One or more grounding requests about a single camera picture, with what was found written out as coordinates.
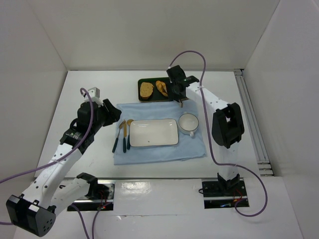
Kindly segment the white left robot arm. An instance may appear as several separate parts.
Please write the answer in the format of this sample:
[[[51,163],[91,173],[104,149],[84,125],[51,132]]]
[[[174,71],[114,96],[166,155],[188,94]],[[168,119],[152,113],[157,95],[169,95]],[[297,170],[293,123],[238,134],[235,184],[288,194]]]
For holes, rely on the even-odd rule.
[[[60,187],[66,174],[93,143],[100,128],[120,119],[121,111],[109,100],[83,102],[60,144],[35,181],[19,196],[11,195],[6,207],[11,223],[38,237],[45,236],[56,217],[81,197],[99,199],[102,186],[88,173],[80,173],[64,187]]]

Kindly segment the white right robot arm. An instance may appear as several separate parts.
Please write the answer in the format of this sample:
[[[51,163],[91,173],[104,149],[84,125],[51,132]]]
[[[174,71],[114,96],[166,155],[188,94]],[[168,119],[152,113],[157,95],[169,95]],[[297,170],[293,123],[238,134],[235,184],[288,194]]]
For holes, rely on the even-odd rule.
[[[186,76],[178,65],[167,69],[169,82],[167,85],[170,100],[183,104],[189,98],[197,103],[205,102],[205,122],[208,135],[218,145],[216,156],[218,165],[218,187],[222,192],[232,190],[240,181],[236,167],[238,163],[238,147],[245,131],[240,106],[219,99],[211,91],[200,84],[195,76]]]

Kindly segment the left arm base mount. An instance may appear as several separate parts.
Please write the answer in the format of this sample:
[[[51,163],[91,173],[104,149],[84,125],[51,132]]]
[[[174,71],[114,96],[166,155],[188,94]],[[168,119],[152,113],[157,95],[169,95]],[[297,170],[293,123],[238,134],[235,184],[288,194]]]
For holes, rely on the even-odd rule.
[[[72,204],[81,212],[112,211],[114,209],[115,181],[98,180],[93,196],[80,197]]]

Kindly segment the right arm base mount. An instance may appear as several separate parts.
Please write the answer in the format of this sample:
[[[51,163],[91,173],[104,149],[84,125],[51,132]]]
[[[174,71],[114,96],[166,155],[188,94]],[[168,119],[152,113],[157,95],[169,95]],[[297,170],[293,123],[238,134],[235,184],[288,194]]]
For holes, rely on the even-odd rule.
[[[250,207],[244,180],[228,190],[223,190],[217,179],[203,180],[199,194],[203,196],[205,209]]]

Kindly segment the striped bread roll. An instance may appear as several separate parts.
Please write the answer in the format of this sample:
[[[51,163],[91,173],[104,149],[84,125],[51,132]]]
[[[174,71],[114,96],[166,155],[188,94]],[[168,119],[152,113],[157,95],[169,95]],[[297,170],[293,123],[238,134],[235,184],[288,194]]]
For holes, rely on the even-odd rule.
[[[165,97],[167,97],[166,84],[163,81],[156,81],[157,90]]]

